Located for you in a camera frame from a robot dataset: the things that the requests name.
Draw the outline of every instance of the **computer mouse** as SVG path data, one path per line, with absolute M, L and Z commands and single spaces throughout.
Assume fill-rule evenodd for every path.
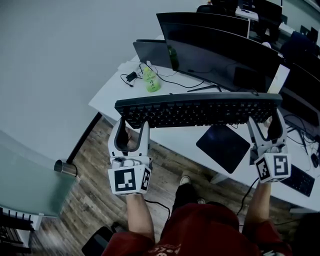
M 315 153 L 311 155 L 311 161 L 313 163 L 314 168 L 317 168 L 319 165 L 319 159 Z

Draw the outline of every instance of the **black pants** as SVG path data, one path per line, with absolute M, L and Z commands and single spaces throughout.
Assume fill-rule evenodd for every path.
M 184 206 L 189 203 L 198 203 L 198 195 L 191 184 L 183 184 L 178 187 L 175 193 L 175 200 L 172 207 L 172 212 L 174 212 L 178 207 Z M 224 206 L 219 202 L 208 202 L 209 205 Z

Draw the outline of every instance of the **white desk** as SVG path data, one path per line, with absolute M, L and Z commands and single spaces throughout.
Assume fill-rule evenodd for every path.
M 235 10 L 235 14 L 237 16 L 247 18 L 248 20 L 253 20 L 253 21 L 259 20 L 258 14 L 256 12 L 249 11 L 249 10 L 243 11 L 239 7 Z M 289 27 L 288 25 L 284 24 L 283 22 L 280 24 L 279 30 L 287 33 L 288 35 L 291 35 L 295 31 L 293 28 Z
M 139 61 L 139 58 L 136 56 L 132 60 Z M 162 75 L 172 75 L 174 73 L 174 71 L 172 71 L 171 69 L 164 67 L 157 67 L 157 69 L 159 74 Z M 120 65 L 118 68 L 118 72 L 116 72 L 109 79 L 109 81 L 101 88 L 101 90 L 89 103 L 90 106 L 97 109 L 107 119 L 112 120 L 113 123 L 115 123 L 115 121 L 117 121 L 121 117 L 120 114 L 115 110 L 115 103 L 117 100 L 168 95 L 169 93 L 187 93 L 188 89 L 163 81 L 161 81 L 161 89 L 159 91 L 150 93 L 147 91 L 146 85 L 144 81 L 142 81 L 142 79 L 137 79 L 135 81 L 134 87 L 131 88 L 120 79 L 120 75 L 130 74 L 132 71 L 140 71 L 138 62 L 128 61 L 127 63 Z M 188 87 L 194 86 L 200 82 L 196 78 L 180 73 L 176 73 L 175 75 L 170 77 L 164 77 L 164 79 L 171 82 L 177 82 Z M 200 91 L 200 93 L 217 91 L 217 89 L 211 88 Z M 192 161 L 195 161 L 218 172 L 219 174 L 250 186 L 258 177 L 256 167 L 254 165 L 249 165 L 250 151 L 248 150 L 247 154 L 242 159 L 236 170 L 232 174 L 229 174 L 219 164 L 217 164 L 196 146 L 196 142 L 208 129 L 209 126 L 154 128 L 150 130 L 150 139 L 188 159 L 191 159 Z M 246 124 L 239 125 L 238 129 L 233 130 L 252 145 L 248 127 Z M 294 140 L 297 140 L 298 142 L 301 141 L 296 131 L 291 132 L 289 135 Z M 314 168 L 311 163 L 310 155 L 312 152 L 312 148 L 310 146 L 307 149 L 309 152 L 309 156 L 306 155 L 304 149 L 301 148 L 301 145 L 298 145 L 290 139 L 287 139 L 287 146 L 289 153 L 291 153 L 293 165 L 304 171 L 310 169 L 308 173 L 315 178 L 320 175 L 320 168 Z M 320 178 L 316 178 L 310 197 L 306 197 L 280 182 L 272 184 L 271 194 L 274 197 L 298 205 L 300 207 L 311 209 L 314 211 L 320 211 Z

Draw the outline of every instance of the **power adapter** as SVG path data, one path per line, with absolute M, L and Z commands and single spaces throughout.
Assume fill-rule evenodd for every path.
M 126 81 L 130 83 L 133 79 L 136 79 L 137 77 L 137 73 L 133 71 L 131 74 L 126 76 Z

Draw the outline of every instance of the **person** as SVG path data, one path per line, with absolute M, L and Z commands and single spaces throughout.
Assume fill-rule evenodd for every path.
M 129 232 L 115 233 L 103 256 L 291 256 L 269 220 L 271 184 L 259 183 L 242 233 L 237 216 L 226 206 L 198 203 L 188 176 L 175 194 L 172 215 L 155 244 L 152 218 L 144 197 L 127 195 Z

